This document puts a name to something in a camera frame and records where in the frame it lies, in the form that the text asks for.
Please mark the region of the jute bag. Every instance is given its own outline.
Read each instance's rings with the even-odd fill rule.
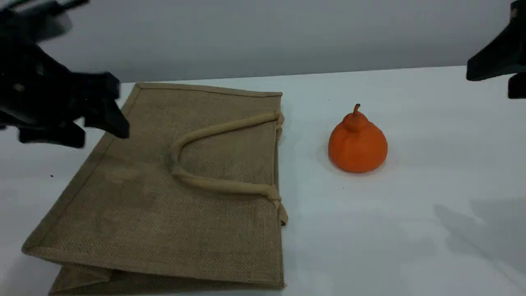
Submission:
[[[22,251],[50,294],[282,289],[281,93],[139,83]]]

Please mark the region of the white table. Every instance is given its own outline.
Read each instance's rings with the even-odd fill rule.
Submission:
[[[525,294],[526,101],[506,98],[507,77],[464,75],[442,67],[186,81],[284,93],[288,286],[204,294]],[[389,142],[385,166],[367,175],[327,157],[330,132],[355,103]],[[0,132],[1,295],[47,293],[58,266],[23,256],[21,245],[102,134],[89,130],[75,150]]]

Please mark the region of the pumpkin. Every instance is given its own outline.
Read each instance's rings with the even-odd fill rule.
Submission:
[[[378,168],[387,157],[387,140],[382,131],[358,112],[343,118],[329,139],[329,157],[344,171],[366,173]]]

